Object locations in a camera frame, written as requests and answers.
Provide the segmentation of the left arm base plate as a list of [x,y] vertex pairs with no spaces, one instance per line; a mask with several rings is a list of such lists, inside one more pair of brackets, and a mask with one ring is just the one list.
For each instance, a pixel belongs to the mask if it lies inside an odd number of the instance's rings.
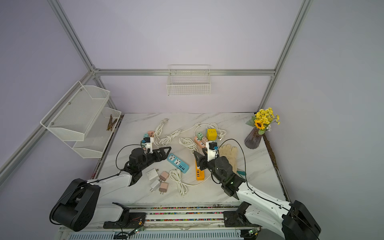
[[104,222],[104,229],[138,229],[144,225],[146,213],[125,213],[115,222]]

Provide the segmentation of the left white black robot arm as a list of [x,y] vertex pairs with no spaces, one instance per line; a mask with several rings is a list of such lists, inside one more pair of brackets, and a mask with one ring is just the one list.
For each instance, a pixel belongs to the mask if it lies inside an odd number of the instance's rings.
[[133,149],[129,160],[115,175],[86,181],[73,180],[61,198],[52,208],[49,220],[54,225],[63,225],[75,232],[87,227],[97,211],[98,200],[107,195],[107,186],[120,189],[130,187],[138,182],[143,170],[154,163],[168,158],[171,147],[161,147],[155,150],[144,150],[142,147]]

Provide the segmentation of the pink charger plug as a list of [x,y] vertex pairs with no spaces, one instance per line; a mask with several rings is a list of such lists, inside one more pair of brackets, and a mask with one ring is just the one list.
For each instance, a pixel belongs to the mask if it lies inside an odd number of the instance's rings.
[[159,192],[161,194],[164,194],[164,193],[166,193],[168,191],[168,188],[169,188],[169,184],[168,183],[161,182],[160,187],[159,187]]
[[160,178],[160,180],[162,181],[162,182],[165,182],[168,178],[169,178],[169,173],[167,173],[167,172],[162,172],[160,175],[159,175],[159,178]]

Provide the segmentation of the white charger plug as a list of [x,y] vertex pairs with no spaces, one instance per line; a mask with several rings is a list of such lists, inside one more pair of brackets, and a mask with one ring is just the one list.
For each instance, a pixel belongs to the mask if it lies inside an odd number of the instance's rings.
[[151,184],[151,189],[150,191],[153,192],[153,191],[156,191],[160,185],[161,185],[161,181],[160,180],[155,180],[152,184]]
[[149,181],[153,182],[155,180],[159,180],[159,174],[158,174],[158,169],[151,169],[150,171],[147,172],[147,177]]

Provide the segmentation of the blue power strip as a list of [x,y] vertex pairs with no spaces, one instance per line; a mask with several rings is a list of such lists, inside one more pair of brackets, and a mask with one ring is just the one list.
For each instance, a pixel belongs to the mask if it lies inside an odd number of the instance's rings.
[[187,171],[190,168],[188,164],[186,164],[184,161],[182,161],[180,158],[178,158],[174,154],[169,154],[167,161],[184,174],[187,173]]

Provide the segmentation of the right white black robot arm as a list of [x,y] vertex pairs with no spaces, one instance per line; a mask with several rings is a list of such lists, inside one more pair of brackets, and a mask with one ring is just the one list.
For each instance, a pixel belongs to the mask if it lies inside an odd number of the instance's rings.
[[299,201],[293,203],[274,198],[238,176],[226,157],[210,151],[195,151],[197,167],[209,172],[218,180],[223,191],[241,202],[233,212],[236,224],[258,225],[285,240],[317,240],[321,228],[308,208]]

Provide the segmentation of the orange power strip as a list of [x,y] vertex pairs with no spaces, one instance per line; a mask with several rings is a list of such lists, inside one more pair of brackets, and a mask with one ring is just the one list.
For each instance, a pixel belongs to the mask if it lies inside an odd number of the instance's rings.
[[204,171],[201,171],[200,168],[197,166],[197,160],[195,160],[195,166],[196,166],[196,180],[197,181],[204,181],[205,180],[205,173],[204,173]]

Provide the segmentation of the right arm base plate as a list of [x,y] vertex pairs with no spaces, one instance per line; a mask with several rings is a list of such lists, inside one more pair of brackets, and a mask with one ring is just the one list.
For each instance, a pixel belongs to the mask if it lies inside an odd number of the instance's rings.
[[226,228],[258,227],[258,225],[250,223],[243,213],[238,213],[237,211],[224,211],[223,215]]

